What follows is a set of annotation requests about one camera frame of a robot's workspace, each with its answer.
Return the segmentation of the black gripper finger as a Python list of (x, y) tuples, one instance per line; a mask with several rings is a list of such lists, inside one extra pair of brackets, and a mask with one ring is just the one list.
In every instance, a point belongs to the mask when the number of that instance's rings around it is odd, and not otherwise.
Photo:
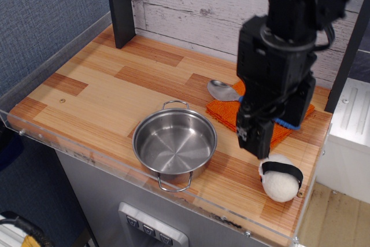
[(315, 85), (316, 79), (313, 76), (306, 76), (296, 92), (288, 98), (284, 113), (276, 119), (276, 122), (283, 127), (300, 127), (308, 111)]
[(255, 155), (258, 159), (269, 156), (274, 122), (238, 112), (236, 116), (236, 134), (239, 147)]

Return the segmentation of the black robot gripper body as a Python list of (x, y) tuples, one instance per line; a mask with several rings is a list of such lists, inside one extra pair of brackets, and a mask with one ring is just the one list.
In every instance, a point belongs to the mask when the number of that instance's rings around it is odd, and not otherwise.
[(246, 91), (239, 112), (274, 120), (283, 115), (288, 98), (306, 76), (313, 76), (316, 55), (310, 49), (287, 51), (268, 43), (263, 35), (266, 21), (254, 16), (240, 29), (236, 74)]

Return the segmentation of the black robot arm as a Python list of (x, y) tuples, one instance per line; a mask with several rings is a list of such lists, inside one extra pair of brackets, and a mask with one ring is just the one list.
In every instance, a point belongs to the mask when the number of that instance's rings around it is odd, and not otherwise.
[(236, 116), (239, 146), (269, 156), (276, 120), (298, 128), (316, 86), (317, 52), (333, 43), (332, 24), (349, 0), (268, 0), (266, 16), (254, 16), (239, 33), (236, 73), (245, 85)]

